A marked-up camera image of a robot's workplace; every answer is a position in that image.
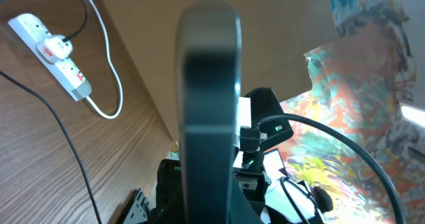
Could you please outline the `teal Samsung Galaxy smartphone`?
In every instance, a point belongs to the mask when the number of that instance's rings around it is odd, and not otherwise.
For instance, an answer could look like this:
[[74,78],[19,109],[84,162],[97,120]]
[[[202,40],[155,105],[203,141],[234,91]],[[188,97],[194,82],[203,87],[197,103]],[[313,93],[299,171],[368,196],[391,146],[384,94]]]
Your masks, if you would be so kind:
[[216,168],[232,174],[242,37],[227,0],[198,0],[181,18],[175,66],[183,176]]

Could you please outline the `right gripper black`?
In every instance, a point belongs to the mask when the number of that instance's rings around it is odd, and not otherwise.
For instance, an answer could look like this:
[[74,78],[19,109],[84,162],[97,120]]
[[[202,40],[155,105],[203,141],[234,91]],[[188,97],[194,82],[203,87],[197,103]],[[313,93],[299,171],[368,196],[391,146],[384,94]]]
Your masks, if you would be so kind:
[[212,166],[183,176],[176,160],[162,160],[157,170],[156,207],[148,223],[261,223],[271,179],[259,172],[235,168],[223,175]]

